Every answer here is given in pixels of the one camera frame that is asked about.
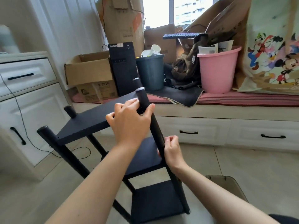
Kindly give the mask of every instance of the black cable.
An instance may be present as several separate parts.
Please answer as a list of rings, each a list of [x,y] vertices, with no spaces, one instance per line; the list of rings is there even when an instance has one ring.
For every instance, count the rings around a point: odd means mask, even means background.
[[[3,83],[4,83],[4,85],[6,86],[6,88],[9,90],[9,92],[13,95],[13,98],[16,100],[18,109],[19,109],[19,111],[20,111],[20,116],[21,116],[21,119],[22,119],[22,124],[23,124],[23,126],[24,126],[24,130],[25,130],[26,137],[27,137],[28,141],[32,144],[33,147],[35,147],[35,148],[38,149],[39,151],[42,151],[42,152],[48,152],[48,153],[51,153],[52,155],[54,155],[54,156],[56,156],[56,157],[58,157],[58,158],[62,158],[62,157],[60,157],[60,156],[55,155],[54,153],[52,153],[52,152],[50,152],[50,151],[47,151],[47,150],[41,150],[41,149],[39,149],[38,147],[36,147],[36,146],[32,143],[32,141],[31,141],[30,138],[28,137],[27,129],[26,129],[26,127],[25,127],[25,123],[24,123],[23,114],[22,114],[20,105],[19,105],[19,103],[18,103],[17,97],[16,97],[16,95],[14,95],[14,93],[13,93],[13,92],[10,90],[10,88],[7,86],[7,84],[5,83],[5,81],[4,81],[4,79],[3,79],[3,77],[2,77],[1,74],[0,74],[0,77],[1,77],[1,79],[2,79],[2,81],[3,81]],[[89,157],[90,154],[92,153],[91,150],[90,150],[88,147],[79,147],[79,148],[87,148],[87,149],[89,150],[89,155],[88,155],[87,157]]]
[[[105,39],[106,38],[106,33],[105,33],[106,25],[105,25],[105,21],[104,21],[104,0],[102,0],[102,6],[103,6],[103,23],[104,23],[104,35],[103,35],[103,38]]]

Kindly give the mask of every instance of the dark teal trash can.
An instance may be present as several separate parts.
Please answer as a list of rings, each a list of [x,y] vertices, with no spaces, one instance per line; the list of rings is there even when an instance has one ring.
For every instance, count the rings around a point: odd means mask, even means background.
[[[136,63],[140,80],[145,90],[160,90],[164,86],[164,71],[162,55],[137,58]]]

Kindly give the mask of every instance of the bag handle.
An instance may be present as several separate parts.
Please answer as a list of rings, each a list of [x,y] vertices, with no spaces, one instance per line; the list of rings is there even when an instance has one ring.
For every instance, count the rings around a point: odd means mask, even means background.
[[[288,21],[288,28],[286,31],[286,55],[289,55],[290,46],[291,46],[291,38],[293,34],[294,29],[294,22],[295,22],[295,16],[297,12],[297,0],[290,0],[290,13],[289,13],[289,21]],[[292,58],[297,59],[299,58],[299,53],[296,55],[290,55]]]

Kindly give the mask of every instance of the black shelf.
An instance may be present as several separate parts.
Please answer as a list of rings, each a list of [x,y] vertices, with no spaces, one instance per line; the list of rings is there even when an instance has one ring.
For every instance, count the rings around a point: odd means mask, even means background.
[[[185,213],[171,181],[136,189],[132,197],[133,224]]]
[[[76,118],[70,119],[57,134],[57,143],[59,145],[65,145],[110,127],[106,121],[106,115],[114,112],[114,105],[116,103],[124,104],[126,101],[136,97],[136,93],[132,92],[110,101],[105,105],[99,105],[95,108],[78,114]]]
[[[144,139],[141,143],[127,169],[125,179],[134,178],[163,167],[165,167],[165,165],[162,162],[162,158],[157,153],[157,146],[154,138],[149,137]]]

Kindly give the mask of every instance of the pink trash can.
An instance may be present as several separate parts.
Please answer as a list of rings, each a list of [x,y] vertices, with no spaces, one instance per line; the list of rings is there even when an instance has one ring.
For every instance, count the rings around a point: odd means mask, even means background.
[[[241,46],[233,46],[231,51],[197,55],[202,88],[207,93],[227,93],[231,90],[240,50]]]

